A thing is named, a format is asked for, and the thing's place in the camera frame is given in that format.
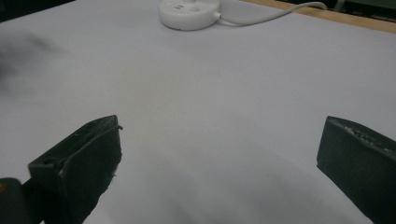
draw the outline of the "wooden surface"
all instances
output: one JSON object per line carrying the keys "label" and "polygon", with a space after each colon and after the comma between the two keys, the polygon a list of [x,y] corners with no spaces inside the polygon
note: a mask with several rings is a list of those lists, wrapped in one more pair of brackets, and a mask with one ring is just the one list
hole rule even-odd
{"label": "wooden surface", "polygon": [[[255,3],[259,5],[264,5],[268,7],[276,7],[280,9],[287,9],[289,7],[294,6],[294,4],[278,2],[274,0],[244,0],[246,2]],[[321,18],[328,21],[338,21],[351,25],[357,25],[360,27],[366,27],[373,30],[384,31],[389,33],[396,34],[396,23],[389,21],[378,21],[363,17],[357,17],[352,15],[347,15],[343,13],[333,12],[333,11],[324,11],[317,8],[305,7],[296,10],[295,12],[305,14],[308,16],[313,16],[317,18]]]}

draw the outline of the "white table surface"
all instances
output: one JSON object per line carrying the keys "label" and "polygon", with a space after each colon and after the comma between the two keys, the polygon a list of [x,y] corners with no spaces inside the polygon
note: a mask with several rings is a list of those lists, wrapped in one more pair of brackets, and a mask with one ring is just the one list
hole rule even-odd
{"label": "white table surface", "polygon": [[371,223],[316,156],[327,116],[396,139],[396,35],[299,14],[179,32],[158,5],[77,0],[0,24],[0,176],[26,181],[116,114],[122,162],[87,224]]}

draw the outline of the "white cable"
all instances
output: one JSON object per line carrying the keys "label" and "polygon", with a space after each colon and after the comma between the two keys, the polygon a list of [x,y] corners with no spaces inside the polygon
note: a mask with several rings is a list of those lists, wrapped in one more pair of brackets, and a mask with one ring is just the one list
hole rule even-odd
{"label": "white cable", "polygon": [[300,4],[300,5],[291,7],[289,9],[285,10],[285,11],[276,13],[274,15],[271,15],[271,16],[268,16],[268,17],[264,17],[264,18],[260,18],[260,19],[257,19],[257,20],[253,20],[253,21],[240,21],[240,20],[235,20],[233,18],[229,18],[229,17],[223,16],[223,15],[220,15],[219,18],[221,20],[227,21],[227,22],[232,23],[232,24],[241,25],[241,26],[248,26],[248,25],[254,25],[254,24],[258,24],[258,23],[262,23],[262,22],[266,22],[266,21],[271,21],[271,20],[274,20],[276,18],[286,16],[289,13],[291,13],[292,11],[294,11],[294,10],[300,8],[300,7],[320,7],[323,10],[327,9],[326,5],[324,5],[321,2],[309,2],[309,3],[303,3],[303,4]]}

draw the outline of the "wooden table edge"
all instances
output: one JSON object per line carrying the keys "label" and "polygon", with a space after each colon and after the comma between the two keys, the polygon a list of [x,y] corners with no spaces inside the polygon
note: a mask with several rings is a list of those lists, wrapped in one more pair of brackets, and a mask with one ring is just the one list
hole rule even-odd
{"label": "wooden table edge", "polygon": [[[242,0],[249,3],[263,5],[267,7],[275,7],[279,9],[287,9],[293,7],[294,4],[279,2],[275,0]],[[328,21],[337,21],[350,25],[369,28],[372,30],[383,31],[396,34],[396,23],[389,21],[379,21],[370,18],[363,18],[353,15],[347,15],[339,12],[328,10],[321,10],[318,8],[304,7],[295,11],[296,13],[304,14],[307,16],[317,17]]]}

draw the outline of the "white round object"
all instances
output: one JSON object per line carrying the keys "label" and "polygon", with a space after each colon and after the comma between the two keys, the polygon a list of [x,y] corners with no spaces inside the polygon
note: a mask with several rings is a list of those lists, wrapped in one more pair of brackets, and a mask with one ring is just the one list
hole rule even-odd
{"label": "white round object", "polygon": [[219,19],[219,0],[163,0],[160,4],[161,22],[177,30],[199,30]]}

